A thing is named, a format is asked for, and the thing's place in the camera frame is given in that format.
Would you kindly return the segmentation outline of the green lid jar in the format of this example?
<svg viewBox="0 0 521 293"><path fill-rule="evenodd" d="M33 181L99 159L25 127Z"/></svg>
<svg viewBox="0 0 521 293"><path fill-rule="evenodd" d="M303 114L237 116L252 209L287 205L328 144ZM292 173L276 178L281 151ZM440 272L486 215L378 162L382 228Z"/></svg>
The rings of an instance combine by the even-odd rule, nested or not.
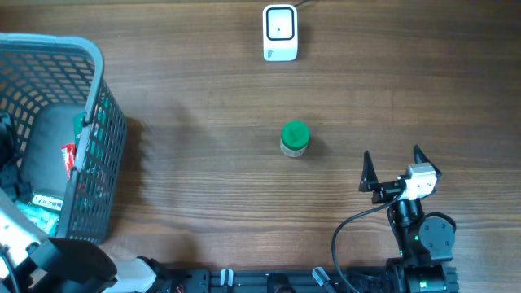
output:
<svg viewBox="0 0 521 293"><path fill-rule="evenodd" d="M284 125L280 136L280 148L288 157L302 156L309 144L310 130L302 121L293 120Z"/></svg>

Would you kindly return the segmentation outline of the green 3M gloves bag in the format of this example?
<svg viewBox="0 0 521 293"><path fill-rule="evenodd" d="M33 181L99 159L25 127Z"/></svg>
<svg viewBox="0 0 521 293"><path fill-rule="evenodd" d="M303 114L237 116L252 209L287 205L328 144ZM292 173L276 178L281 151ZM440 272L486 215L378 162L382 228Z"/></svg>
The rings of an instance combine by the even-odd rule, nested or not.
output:
<svg viewBox="0 0 521 293"><path fill-rule="evenodd" d="M78 146L81 140L81 133L83 130L83 120L86 117L86 112L81 112L73 117L73 131L74 131L74 142Z"/></svg>

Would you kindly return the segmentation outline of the red stick packet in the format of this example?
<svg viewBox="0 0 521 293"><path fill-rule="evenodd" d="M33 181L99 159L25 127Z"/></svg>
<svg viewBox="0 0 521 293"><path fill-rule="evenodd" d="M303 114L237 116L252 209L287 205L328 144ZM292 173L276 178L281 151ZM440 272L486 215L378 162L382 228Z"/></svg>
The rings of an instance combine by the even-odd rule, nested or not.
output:
<svg viewBox="0 0 521 293"><path fill-rule="evenodd" d="M61 147L61 153L63 155L63 162L66 169L68 179L71 178L71 171L75 165L77 147L75 143L69 143Z"/></svg>

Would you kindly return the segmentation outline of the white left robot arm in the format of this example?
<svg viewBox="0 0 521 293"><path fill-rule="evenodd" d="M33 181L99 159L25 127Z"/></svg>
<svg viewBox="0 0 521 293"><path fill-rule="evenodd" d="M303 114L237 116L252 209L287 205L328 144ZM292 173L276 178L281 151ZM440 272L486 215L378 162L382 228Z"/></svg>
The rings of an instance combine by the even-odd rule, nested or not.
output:
<svg viewBox="0 0 521 293"><path fill-rule="evenodd" d="M114 261L88 241L49 237L1 190L2 292L152 292L157 281L142 258Z"/></svg>

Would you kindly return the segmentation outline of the white barcode scanner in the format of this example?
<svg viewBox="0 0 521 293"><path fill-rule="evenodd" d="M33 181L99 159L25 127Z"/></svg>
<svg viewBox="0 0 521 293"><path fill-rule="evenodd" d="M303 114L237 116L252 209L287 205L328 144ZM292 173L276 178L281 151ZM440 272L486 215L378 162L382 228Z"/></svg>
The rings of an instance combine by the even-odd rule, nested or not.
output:
<svg viewBox="0 0 521 293"><path fill-rule="evenodd" d="M264 8L262 18L264 60L295 60L299 44L296 7L292 4L270 4Z"/></svg>

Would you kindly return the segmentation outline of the black aluminium mounting rail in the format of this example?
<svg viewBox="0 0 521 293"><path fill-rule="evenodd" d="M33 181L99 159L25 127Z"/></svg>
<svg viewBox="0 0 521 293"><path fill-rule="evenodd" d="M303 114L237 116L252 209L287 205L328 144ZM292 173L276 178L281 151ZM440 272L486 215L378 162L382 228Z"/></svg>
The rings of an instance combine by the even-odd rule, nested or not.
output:
<svg viewBox="0 0 521 293"><path fill-rule="evenodd" d="M327 269L318 277L304 270L180 270L169 273L161 292L169 293L276 293L276 292L398 292L391 272L383 267L355 267L341 274Z"/></svg>

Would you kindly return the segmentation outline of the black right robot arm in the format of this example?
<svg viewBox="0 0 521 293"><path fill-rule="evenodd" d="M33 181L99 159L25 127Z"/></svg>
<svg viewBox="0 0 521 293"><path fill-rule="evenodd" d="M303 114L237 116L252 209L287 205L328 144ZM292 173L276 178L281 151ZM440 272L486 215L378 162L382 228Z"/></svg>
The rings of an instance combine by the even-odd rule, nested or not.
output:
<svg viewBox="0 0 521 293"><path fill-rule="evenodd" d="M441 213L423 211L421 200L436 192L442 172L414 146L414 163L395 181L380 182L370 153L363 157L359 191L372 192L373 204L387 205L387 218L400 251L386 262L391 292L458 292L453 260L457 225Z"/></svg>

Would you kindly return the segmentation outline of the green gum box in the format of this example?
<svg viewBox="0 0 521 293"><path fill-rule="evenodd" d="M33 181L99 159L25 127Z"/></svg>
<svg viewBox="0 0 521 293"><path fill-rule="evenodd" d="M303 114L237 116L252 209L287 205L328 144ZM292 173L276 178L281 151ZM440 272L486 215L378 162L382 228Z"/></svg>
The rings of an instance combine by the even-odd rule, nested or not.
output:
<svg viewBox="0 0 521 293"><path fill-rule="evenodd" d="M31 204L51 210L52 212L60 213L63 207L63 199L50 195L33 193Z"/></svg>

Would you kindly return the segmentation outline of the teal tissue pack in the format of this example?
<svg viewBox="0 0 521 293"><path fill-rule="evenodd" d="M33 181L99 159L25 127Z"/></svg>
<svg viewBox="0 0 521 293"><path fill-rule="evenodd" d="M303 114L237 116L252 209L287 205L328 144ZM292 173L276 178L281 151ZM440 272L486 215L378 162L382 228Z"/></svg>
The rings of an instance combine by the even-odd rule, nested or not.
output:
<svg viewBox="0 0 521 293"><path fill-rule="evenodd" d="M20 201L15 202L16 207L38 228L49 234L56 235L59 224L59 215L48 212L38 206L28 205Z"/></svg>

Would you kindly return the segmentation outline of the grey plastic basket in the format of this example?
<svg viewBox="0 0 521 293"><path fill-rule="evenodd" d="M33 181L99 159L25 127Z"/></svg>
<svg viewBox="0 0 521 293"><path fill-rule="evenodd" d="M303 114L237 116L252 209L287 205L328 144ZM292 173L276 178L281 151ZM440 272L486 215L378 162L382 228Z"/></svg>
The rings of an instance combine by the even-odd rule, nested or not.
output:
<svg viewBox="0 0 521 293"><path fill-rule="evenodd" d="M103 79L101 50L81 37L4 33L1 112L15 123L20 175L33 193L63 199L54 237L107 237L127 124ZM68 179L61 147L74 142L73 117L86 112Z"/></svg>

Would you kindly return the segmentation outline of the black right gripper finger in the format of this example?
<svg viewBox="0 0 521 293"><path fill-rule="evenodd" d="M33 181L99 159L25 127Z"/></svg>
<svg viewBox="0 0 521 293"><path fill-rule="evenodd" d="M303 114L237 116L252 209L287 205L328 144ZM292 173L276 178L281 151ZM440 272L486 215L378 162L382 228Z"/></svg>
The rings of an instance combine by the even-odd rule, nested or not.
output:
<svg viewBox="0 0 521 293"><path fill-rule="evenodd" d="M363 154L363 168L361 173L361 180L358 190L360 192L375 191L379 188L379 180L374 170L370 152L365 151Z"/></svg>
<svg viewBox="0 0 521 293"><path fill-rule="evenodd" d="M413 147L413 154L414 154L414 162L416 164L423 164L423 163L429 163L433 169L436 172L436 177L438 179L441 178L442 172L427 158L427 156L423 153L419 145L415 145Z"/></svg>

